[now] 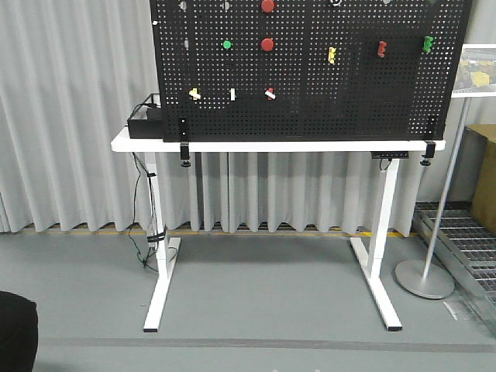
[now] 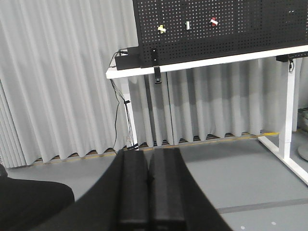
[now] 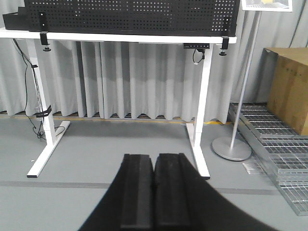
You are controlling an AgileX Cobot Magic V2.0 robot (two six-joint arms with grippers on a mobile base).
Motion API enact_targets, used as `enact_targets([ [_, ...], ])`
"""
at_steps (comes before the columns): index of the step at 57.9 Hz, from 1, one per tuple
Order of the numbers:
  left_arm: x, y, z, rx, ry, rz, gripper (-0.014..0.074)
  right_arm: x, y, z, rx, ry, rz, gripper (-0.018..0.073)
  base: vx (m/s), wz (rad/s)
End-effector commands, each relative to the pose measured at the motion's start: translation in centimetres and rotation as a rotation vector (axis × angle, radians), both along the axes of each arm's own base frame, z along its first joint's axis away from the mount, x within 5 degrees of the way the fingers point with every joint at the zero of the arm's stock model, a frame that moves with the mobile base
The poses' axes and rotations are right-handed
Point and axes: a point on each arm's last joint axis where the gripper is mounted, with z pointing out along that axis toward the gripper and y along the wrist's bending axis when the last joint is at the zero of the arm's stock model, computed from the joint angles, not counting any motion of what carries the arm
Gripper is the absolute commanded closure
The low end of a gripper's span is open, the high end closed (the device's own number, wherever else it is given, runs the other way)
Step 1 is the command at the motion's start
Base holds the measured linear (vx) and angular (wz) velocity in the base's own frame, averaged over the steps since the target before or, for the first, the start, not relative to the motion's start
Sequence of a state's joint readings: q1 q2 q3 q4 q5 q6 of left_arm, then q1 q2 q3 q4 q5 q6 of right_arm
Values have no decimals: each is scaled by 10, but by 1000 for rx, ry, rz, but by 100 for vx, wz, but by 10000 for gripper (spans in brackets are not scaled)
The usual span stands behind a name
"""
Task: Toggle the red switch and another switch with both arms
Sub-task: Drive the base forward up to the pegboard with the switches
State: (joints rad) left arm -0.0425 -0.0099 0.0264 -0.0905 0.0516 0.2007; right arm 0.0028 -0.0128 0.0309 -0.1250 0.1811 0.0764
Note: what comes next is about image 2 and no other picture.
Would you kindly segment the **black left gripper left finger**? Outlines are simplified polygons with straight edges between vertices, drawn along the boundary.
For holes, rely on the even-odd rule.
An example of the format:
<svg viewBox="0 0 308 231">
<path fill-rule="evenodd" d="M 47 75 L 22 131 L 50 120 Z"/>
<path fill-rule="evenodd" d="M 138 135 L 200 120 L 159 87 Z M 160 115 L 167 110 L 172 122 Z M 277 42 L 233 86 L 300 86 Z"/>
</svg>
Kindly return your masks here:
<svg viewBox="0 0 308 231">
<path fill-rule="evenodd" d="M 148 165 L 141 151 L 119 151 L 97 182 L 40 231 L 148 230 Z"/>
</svg>

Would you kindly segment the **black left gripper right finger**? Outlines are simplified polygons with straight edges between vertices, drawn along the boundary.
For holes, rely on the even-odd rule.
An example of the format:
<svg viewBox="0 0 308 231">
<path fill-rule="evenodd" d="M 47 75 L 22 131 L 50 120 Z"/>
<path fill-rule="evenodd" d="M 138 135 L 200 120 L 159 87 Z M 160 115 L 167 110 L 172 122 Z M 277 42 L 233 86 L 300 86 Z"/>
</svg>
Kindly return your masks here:
<svg viewBox="0 0 308 231">
<path fill-rule="evenodd" d="M 153 231 L 230 231 L 188 170 L 180 149 L 157 149 L 150 159 Z"/>
</svg>

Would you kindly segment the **black robot base cover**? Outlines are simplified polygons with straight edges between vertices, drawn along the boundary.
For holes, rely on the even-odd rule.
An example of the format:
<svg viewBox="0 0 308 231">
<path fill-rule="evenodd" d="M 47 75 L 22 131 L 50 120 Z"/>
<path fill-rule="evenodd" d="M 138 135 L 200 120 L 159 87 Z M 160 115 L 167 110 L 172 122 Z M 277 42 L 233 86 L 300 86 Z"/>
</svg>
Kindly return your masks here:
<svg viewBox="0 0 308 231">
<path fill-rule="evenodd" d="M 26 231 L 75 201 L 72 189 L 51 181 L 21 180 L 0 166 L 0 229 Z"/>
</svg>

